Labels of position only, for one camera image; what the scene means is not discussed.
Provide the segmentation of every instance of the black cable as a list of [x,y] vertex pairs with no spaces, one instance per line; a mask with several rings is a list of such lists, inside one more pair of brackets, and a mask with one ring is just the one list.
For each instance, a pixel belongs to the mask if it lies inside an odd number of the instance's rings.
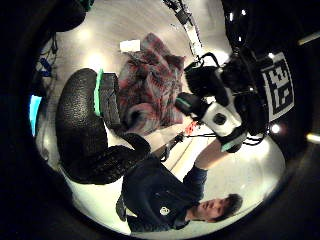
[[200,135],[191,135],[191,136],[185,136],[186,138],[189,137],[216,137],[214,133],[206,133],[206,134],[200,134]]
[[213,61],[216,63],[217,67],[220,67],[218,59],[216,58],[216,56],[213,53],[208,52],[208,53],[204,54],[201,58],[205,58],[205,57],[211,57],[213,59]]

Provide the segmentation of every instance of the ceiling light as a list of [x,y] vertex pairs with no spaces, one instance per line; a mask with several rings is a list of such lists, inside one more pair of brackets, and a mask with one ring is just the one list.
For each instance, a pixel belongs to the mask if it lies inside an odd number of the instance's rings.
[[278,125],[278,124],[273,124],[272,126],[271,126],[271,132],[273,132],[273,133],[279,133],[280,131],[281,131],[281,127]]
[[230,15],[229,15],[229,20],[230,20],[230,22],[233,21],[233,13],[230,13]]
[[312,143],[317,143],[317,144],[320,143],[320,135],[317,135],[317,134],[314,134],[314,133],[309,133],[307,135],[307,139],[308,139],[309,142],[312,142]]
[[273,54],[273,53],[269,53],[269,54],[268,54],[268,57],[271,58],[271,59],[273,59],[273,58],[274,58],[274,54]]

